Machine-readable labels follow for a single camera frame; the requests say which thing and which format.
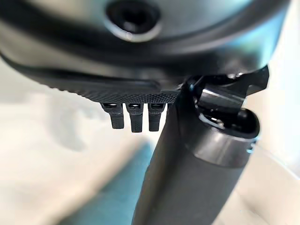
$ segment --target blurry teal object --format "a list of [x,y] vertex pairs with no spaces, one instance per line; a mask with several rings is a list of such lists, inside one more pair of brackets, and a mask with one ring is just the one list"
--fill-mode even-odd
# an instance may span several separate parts
[[143,146],[105,188],[59,224],[130,225],[152,153],[149,144]]

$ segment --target white surface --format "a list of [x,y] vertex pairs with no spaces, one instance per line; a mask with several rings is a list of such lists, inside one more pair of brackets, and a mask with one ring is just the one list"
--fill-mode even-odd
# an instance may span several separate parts
[[146,142],[128,124],[113,130],[97,103],[0,71],[1,225],[57,222]]
[[267,90],[249,96],[247,108],[261,122],[259,144],[300,175],[300,1],[292,0],[275,54]]
[[214,225],[299,225],[300,180],[256,148]]

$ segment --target textured rubber surface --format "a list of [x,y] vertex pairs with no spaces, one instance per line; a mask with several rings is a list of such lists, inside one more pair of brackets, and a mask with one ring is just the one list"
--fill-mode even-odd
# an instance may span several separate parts
[[101,103],[173,103],[179,93],[177,91],[163,91],[160,94],[134,94],[109,90],[69,90],[69,92]]
[[143,131],[143,114],[141,115],[130,115],[131,132],[140,133]]

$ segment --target teal fabric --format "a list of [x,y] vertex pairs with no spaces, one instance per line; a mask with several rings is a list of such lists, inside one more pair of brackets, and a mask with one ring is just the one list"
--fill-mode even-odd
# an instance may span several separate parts
[[59,225],[130,225],[152,153],[145,145],[90,202]]

